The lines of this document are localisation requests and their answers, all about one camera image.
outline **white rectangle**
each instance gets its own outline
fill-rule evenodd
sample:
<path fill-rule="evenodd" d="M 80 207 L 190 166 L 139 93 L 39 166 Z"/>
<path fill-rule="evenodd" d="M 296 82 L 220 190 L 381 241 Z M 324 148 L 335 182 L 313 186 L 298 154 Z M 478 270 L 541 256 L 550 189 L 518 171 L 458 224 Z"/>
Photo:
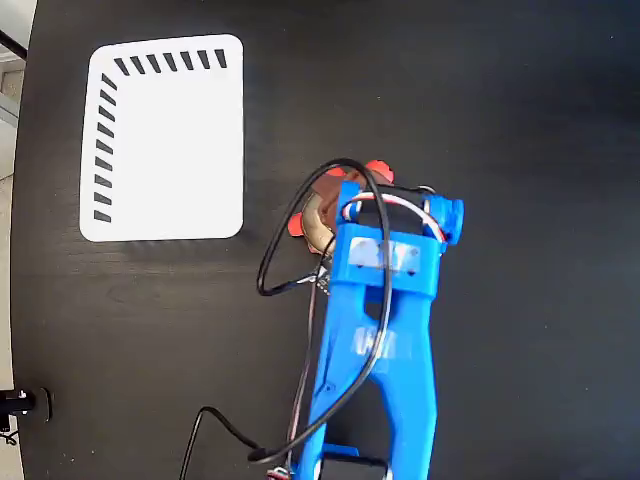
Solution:
<path fill-rule="evenodd" d="M 91 57 L 80 230 L 92 241 L 226 238 L 242 226 L 243 49 L 231 35 Z"/>

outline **black tabletop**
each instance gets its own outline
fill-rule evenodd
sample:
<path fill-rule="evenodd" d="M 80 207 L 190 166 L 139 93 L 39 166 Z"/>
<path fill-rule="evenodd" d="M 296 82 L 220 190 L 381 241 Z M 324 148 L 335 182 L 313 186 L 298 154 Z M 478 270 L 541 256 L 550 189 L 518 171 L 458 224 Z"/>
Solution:
<path fill-rule="evenodd" d="M 283 439 L 308 296 L 261 298 L 255 271 L 295 187 L 335 156 L 466 202 L 431 318 L 430 478 L 639 476 L 639 19 L 624 1 L 41 0 L 11 309 L 16 382 L 47 386 L 55 418 L 20 422 L 26 477 L 175 479 L 202 404 Z M 244 43 L 242 231 L 84 240 L 92 52 L 213 33 Z M 284 279 L 313 259 L 289 240 L 277 261 Z M 338 430 L 383 449 L 379 402 L 360 397 Z M 262 478 L 213 422 L 199 442 L 192 480 Z"/>

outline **black wire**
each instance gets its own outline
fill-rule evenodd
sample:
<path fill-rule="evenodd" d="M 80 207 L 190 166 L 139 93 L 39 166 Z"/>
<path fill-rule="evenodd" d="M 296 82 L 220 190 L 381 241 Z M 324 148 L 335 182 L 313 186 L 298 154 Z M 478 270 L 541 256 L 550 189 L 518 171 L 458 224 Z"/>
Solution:
<path fill-rule="evenodd" d="M 362 166 L 362 164 L 352 160 L 350 158 L 338 158 L 335 160 L 331 160 L 316 171 L 314 171 L 305 182 L 298 188 L 293 200 L 289 203 L 285 214 L 276 229 L 274 236 L 269 242 L 267 246 L 267 250 L 260 262 L 260 268 L 258 269 L 258 278 L 257 278 L 257 286 L 258 292 L 261 295 L 274 295 L 276 293 L 280 293 L 280 291 L 284 291 L 291 286 L 288 286 L 287 283 L 283 283 L 271 289 L 265 289 L 265 277 L 267 271 L 269 269 L 269 264 L 273 259 L 273 255 L 276 251 L 278 244 L 280 243 L 280 239 L 282 238 L 284 231 L 287 227 L 287 223 L 289 218 L 295 212 L 295 209 L 300 203 L 300 201 L 304 198 L 307 191 L 311 188 L 313 183 L 322 175 L 324 175 L 327 171 L 331 170 L 335 167 L 351 167 L 354 170 L 357 170 L 367 181 L 367 185 L 370 188 L 373 196 L 375 198 L 376 207 L 378 209 L 378 216 L 380 217 L 380 227 L 382 229 L 382 256 L 383 256 L 383 270 L 384 270 L 384 283 L 383 283 L 383 295 L 382 295 L 382 312 L 380 314 L 380 325 L 378 326 L 378 331 L 376 333 L 375 340 L 373 342 L 373 346 L 371 348 L 371 352 L 367 361 L 365 362 L 362 370 L 354 380 L 354 382 L 347 388 L 347 390 L 335 401 L 335 403 L 329 407 L 322 415 L 320 415 L 311 425 L 305 428 L 302 433 L 296 436 L 291 441 L 281 445 L 278 448 L 273 450 L 266 450 L 264 448 L 256 449 L 249 454 L 248 460 L 251 463 L 269 463 L 277 461 L 280 457 L 288 453 L 289 451 L 296 448 L 298 445 L 307 440 L 311 435 L 313 435 L 316 430 L 318 430 L 322 425 L 324 425 L 344 404 L 353 396 L 353 394 L 362 386 L 362 384 L 366 381 L 369 373 L 373 370 L 373 367 L 376 363 L 379 349 L 382 346 L 382 342 L 384 341 L 384 337 L 386 335 L 387 326 L 389 324 L 389 313 L 391 308 L 391 264 L 389 261 L 390 257 L 390 235 L 391 231 L 389 228 L 389 217 L 387 215 L 387 208 L 382 200 L 382 195 L 380 194 L 380 190 L 378 189 L 378 184 L 376 183 L 375 178 L 371 174 L 371 172 Z"/>
<path fill-rule="evenodd" d="M 191 435 L 189 437 L 189 443 L 187 444 L 187 450 L 184 452 L 184 459 L 182 460 L 182 468 L 180 469 L 180 480 L 185 480 L 185 478 L 187 477 L 187 470 L 189 469 L 189 464 L 191 463 L 191 453 L 193 452 L 193 446 L 196 443 L 198 431 L 200 430 L 200 423 L 202 422 L 202 418 L 204 417 L 205 413 L 210 413 L 211 415 L 213 415 L 231 435 L 236 437 L 247 447 L 253 449 L 260 448 L 256 442 L 251 440 L 240 430 L 234 427 L 233 424 L 227 419 L 227 417 L 225 417 L 220 412 L 220 410 L 214 407 L 202 407 L 198 411 L 195 422 L 193 422 L 193 428 L 191 429 Z"/>
<path fill-rule="evenodd" d="M 392 285 L 391 285 L 391 263 L 390 263 L 390 236 L 391 230 L 389 228 L 389 217 L 387 215 L 387 209 L 384 201 L 382 200 L 382 195 L 380 194 L 380 190 L 378 189 L 378 184 L 376 183 L 375 178 L 371 174 L 371 172 L 366 169 L 362 164 L 352 160 L 350 158 L 337 158 L 335 160 L 331 160 L 324 165 L 320 166 L 316 169 L 298 188 L 293 200 L 289 203 L 285 214 L 280 221 L 267 249 L 265 251 L 264 257 L 260 262 L 260 267 L 258 268 L 258 276 L 256 278 L 257 288 L 260 295 L 263 296 L 271 296 L 277 295 L 278 293 L 282 293 L 290 288 L 296 286 L 296 281 L 289 281 L 277 285 L 272 288 L 265 288 L 265 277 L 269 270 L 269 265 L 273 259 L 275 251 L 280 243 L 280 240 L 284 234 L 284 231 L 287 227 L 287 223 L 289 218 L 295 212 L 295 209 L 300 203 L 300 201 L 304 198 L 307 191 L 311 188 L 313 183 L 322 175 L 324 175 L 327 171 L 331 170 L 335 167 L 351 167 L 354 170 L 357 170 L 366 180 L 367 185 L 371 192 L 373 193 L 376 207 L 378 210 L 378 216 L 380 218 L 380 227 L 382 230 L 382 258 L 383 258 L 383 296 L 382 296 L 382 311 L 380 314 L 380 325 L 378 326 L 378 331 L 376 333 L 376 337 L 374 339 L 373 345 L 371 347 L 371 352 L 362 367 L 360 373 L 353 381 L 353 383 L 347 388 L 347 390 L 335 401 L 335 403 L 329 407 L 322 415 L 320 415 L 311 425 L 307 426 L 302 433 L 300 433 L 296 438 L 287 443 L 281 445 L 280 447 L 267 450 L 265 448 L 261 448 L 258 446 L 257 442 L 251 440 L 249 437 L 243 435 L 237 428 L 235 428 L 231 422 L 224 416 L 222 413 L 213 407 L 202 407 L 196 416 L 196 420 L 193 424 L 193 428 L 191 430 L 191 435 L 189 437 L 189 443 L 187 444 L 187 450 L 185 452 L 184 459 L 182 461 L 182 468 L 180 470 L 180 480 L 185 480 L 187 469 L 189 467 L 189 463 L 191 461 L 191 453 L 193 451 L 193 446 L 195 444 L 198 430 L 200 428 L 200 422 L 202 421 L 203 414 L 210 413 L 212 414 L 220 423 L 231 433 L 234 437 L 236 437 L 243 444 L 252 448 L 253 451 L 247 457 L 247 460 L 251 463 L 269 463 L 280 459 L 283 455 L 287 454 L 302 442 L 307 440 L 311 435 L 313 435 L 322 425 L 324 425 L 344 404 L 353 396 L 353 394 L 362 386 L 362 384 L 366 381 L 369 373 L 373 370 L 375 366 L 376 360 L 380 353 L 380 348 L 384 341 L 387 327 L 389 325 L 389 313 L 391 310 L 391 293 L 392 293 Z M 316 275 L 319 275 L 320 265 L 322 262 L 322 258 L 320 259 L 319 266 L 316 270 Z"/>
<path fill-rule="evenodd" d="M 12 447 L 15 447 L 16 445 L 18 445 L 18 442 L 16 441 L 15 437 L 18 434 L 18 430 L 16 430 L 13 433 L 10 433 L 9 435 L 5 435 L 4 433 L 0 433 L 0 438 L 4 438 L 4 441 L 7 445 L 11 445 Z"/>
<path fill-rule="evenodd" d="M 318 280 L 320 279 L 320 271 L 322 270 L 322 265 L 324 263 L 324 259 L 327 258 L 329 254 L 329 249 L 333 242 L 336 239 L 336 234 L 334 233 L 331 236 L 331 240 L 327 242 L 327 245 L 322 250 L 322 255 L 320 255 L 320 260 L 318 260 L 318 265 L 316 265 L 316 269 L 314 272 L 315 281 L 311 284 L 311 298 L 309 299 L 309 311 L 307 317 L 307 350 L 304 354 L 304 366 L 302 367 L 302 372 L 300 373 L 300 379 L 298 380 L 298 388 L 296 390 L 296 396 L 293 401 L 293 411 L 291 414 L 291 420 L 289 421 L 289 428 L 287 429 L 287 440 L 292 439 L 294 437 L 294 432 L 297 431 L 298 425 L 300 422 L 300 410 L 302 404 L 302 396 L 304 395 L 304 389 L 307 385 L 307 377 L 309 376 L 309 370 L 311 368 L 311 355 L 313 353 L 313 321 L 316 316 L 316 295 L 318 293 Z M 287 453 L 286 460 L 286 468 L 288 472 L 292 471 L 291 468 L 291 457 L 292 452 L 289 451 Z"/>
<path fill-rule="evenodd" d="M 24 48 L 22 45 L 20 45 L 18 42 L 16 42 L 9 35 L 4 33 L 2 30 L 0 30 L 0 43 L 5 47 L 7 47 L 16 55 L 18 55 L 21 59 L 23 60 L 27 59 L 27 49 Z"/>

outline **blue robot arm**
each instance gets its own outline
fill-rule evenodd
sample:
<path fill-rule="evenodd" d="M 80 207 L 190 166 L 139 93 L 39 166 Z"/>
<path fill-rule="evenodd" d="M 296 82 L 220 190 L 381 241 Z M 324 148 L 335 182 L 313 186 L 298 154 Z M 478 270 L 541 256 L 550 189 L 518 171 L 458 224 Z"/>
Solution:
<path fill-rule="evenodd" d="M 344 182 L 339 206 L 360 193 Z M 429 314 L 436 297 L 440 257 L 462 231 L 464 205 L 425 194 L 423 208 L 438 222 L 447 242 L 428 229 L 423 235 L 391 232 L 393 303 L 389 329 L 371 378 L 379 385 L 393 431 L 390 469 L 394 480 L 425 480 L 436 425 L 436 395 L 429 341 Z M 342 217 L 337 209 L 330 300 L 316 372 L 310 422 L 335 403 L 358 376 L 371 353 L 378 322 L 365 313 L 379 299 L 383 273 L 382 232 Z M 326 425 L 307 440 L 296 477 L 321 478 Z"/>

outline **black stripe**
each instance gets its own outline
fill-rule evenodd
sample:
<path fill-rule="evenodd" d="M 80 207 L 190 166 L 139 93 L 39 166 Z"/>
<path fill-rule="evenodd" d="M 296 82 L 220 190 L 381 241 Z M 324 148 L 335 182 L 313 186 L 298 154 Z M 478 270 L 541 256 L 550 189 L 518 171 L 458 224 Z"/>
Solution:
<path fill-rule="evenodd" d="M 222 68 L 227 68 L 227 59 L 224 56 L 224 50 L 216 49 L 216 57 L 218 58 L 218 63 Z"/>
<path fill-rule="evenodd" d="M 96 140 L 96 148 L 113 155 L 113 148 L 104 143 L 102 140 Z"/>
<path fill-rule="evenodd" d="M 151 64 L 155 72 L 160 73 L 160 65 L 158 64 L 158 60 L 156 60 L 156 56 L 153 54 L 147 55 L 147 60 L 149 60 L 149 63 Z"/>
<path fill-rule="evenodd" d="M 118 68 L 122 73 L 124 73 L 127 77 L 129 76 L 129 70 L 127 70 L 127 66 L 124 64 L 121 58 L 114 58 L 114 62 L 118 65 Z"/>
<path fill-rule="evenodd" d="M 134 56 L 134 57 L 131 57 L 131 61 L 133 62 L 133 66 L 136 67 L 136 70 L 138 70 L 139 73 L 144 75 L 144 68 L 142 68 L 142 63 L 140 62 L 140 59 Z"/>
<path fill-rule="evenodd" d="M 113 185 L 109 180 L 107 180 L 106 178 L 102 178 L 100 175 L 97 175 L 97 174 L 93 176 L 93 181 L 98 185 L 102 185 L 103 187 L 107 187 L 107 188 L 113 187 Z"/>
<path fill-rule="evenodd" d="M 104 107 L 98 107 L 98 113 L 100 115 L 102 115 L 105 118 L 108 118 L 109 120 L 111 120 L 112 122 L 116 121 L 116 117 L 114 117 L 113 115 L 111 115 L 109 112 L 107 112 Z"/>
<path fill-rule="evenodd" d="M 177 72 L 178 69 L 176 68 L 176 62 L 173 61 L 173 55 L 171 55 L 170 53 L 163 53 L 162 55 L 164 56 L 164 59 L 167 61 L 167 65 L 169 65 L 169 68 L 171 69 L 171 71 Z"/>
<path fill-rule="evenodd" d="M 182 57 L 184 64 L 187 66 L 187 70 L 193 70 L 193 62 L 191 61 L 189 52 L 180 52 L 180 56 Z"/>
<path fill-rule="evenodd" d="M 98 210 L 93 211 L 93 218 L 100 220 L 101 222 L 111 223 L 111 217 L 106 213 L 99 212 Z"/>
<path fill-rule="evenodd" d="M 105 127 L 104 125 L 102 125 L 100 122 L 98 122 L 98 131 L 100 133 L 104 133 L 107 137 L 111 137 L 113 138 L 113 132 L 111 130 L 109 130 L 107 127 Z"/>
<path fill-rule="evenodd" d="M 113 167 L 111 166 L 111 164 L 105 162 L 100 157 L 96 157 L 96 167 L 104 168 L 105 170 L 108 170 L 110 172 L 113 171 Z"/>
<path fill-rule="evenodd" d="M 100 90 L 100 98 L 104 98 L 111 105 L 113 105 L 114 107 L 116 106 L 116 101 L 113 98 L 111 98 L 111 96 L 104 90 Z"/>
<path fill-rule="evenodd" d="M 93 200 L 98 203 L 104 203 L 105 205 L 111 205 L 111 199 L 99 194 L 98 192 L 93 192 Z"/>
<path fill-rule="evenodd" d="M 104 83 L 106 83 L 107 85 L 109 85 L 109 86 L 110 86 L 111 88 L 113 88 L 114 90 L 117 90 L 117 89 L 118 89 L 118 87 L 116 87 L 116 84 L 115 84 L 115 83 L 113 83 L 113 82 L 111 81 L 111 79 L 110 79 L 109 77 L 107 77 L 104 73 L 102 74 L 102 81 L 103 81 Z"/>
<path fill-rule="evenodd" d="M 200 61 L 202 62 L 202 66 L 206 70 L 209 70 L 211 68 L 211 65 L 209 65 L 209 57 L 207 56 L 207 51 L 206 50 L 198 50 L 198 56 L 200 57 Z"/>

